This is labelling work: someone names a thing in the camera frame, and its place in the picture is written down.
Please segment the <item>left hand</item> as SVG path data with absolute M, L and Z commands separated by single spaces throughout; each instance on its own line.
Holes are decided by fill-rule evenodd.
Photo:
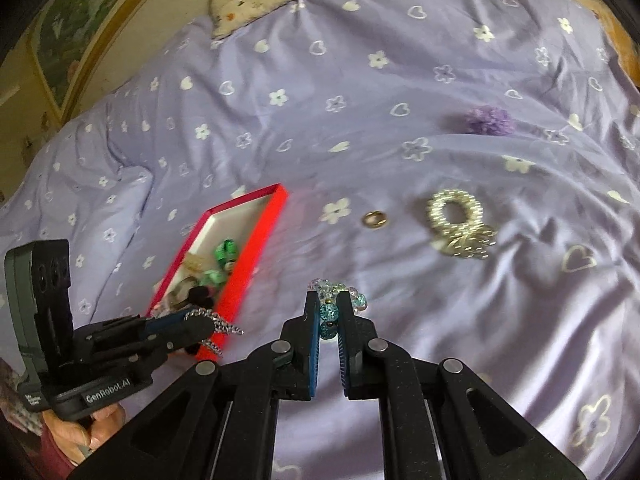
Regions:
M 55 448 L 74 465 L 86 458 L 87 450 L 95 451 L 126 422 L 126 412 L 120 404 L 112 404 L 94 412 L 88 427 L 79 422 L 59 419 L 51 410 L 44 411 L 41 417 Z

